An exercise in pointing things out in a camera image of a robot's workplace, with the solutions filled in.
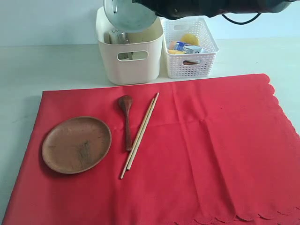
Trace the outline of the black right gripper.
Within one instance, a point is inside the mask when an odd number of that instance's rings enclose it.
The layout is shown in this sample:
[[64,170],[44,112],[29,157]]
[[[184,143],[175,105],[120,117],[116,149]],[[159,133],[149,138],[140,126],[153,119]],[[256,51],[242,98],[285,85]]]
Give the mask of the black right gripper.
[[176,20],[187,16],[205,15],[210,12],[210,0],[133,0],[155,12],[157,16]]

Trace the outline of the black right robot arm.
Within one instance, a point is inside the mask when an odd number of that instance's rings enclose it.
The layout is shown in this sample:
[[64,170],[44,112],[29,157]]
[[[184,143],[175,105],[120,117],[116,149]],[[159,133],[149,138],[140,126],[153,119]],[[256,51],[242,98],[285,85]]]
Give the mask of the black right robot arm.
[[235,13],[279,13],[293,0],[134,0],[156,15],[170,20],[188,16],[207,16]]

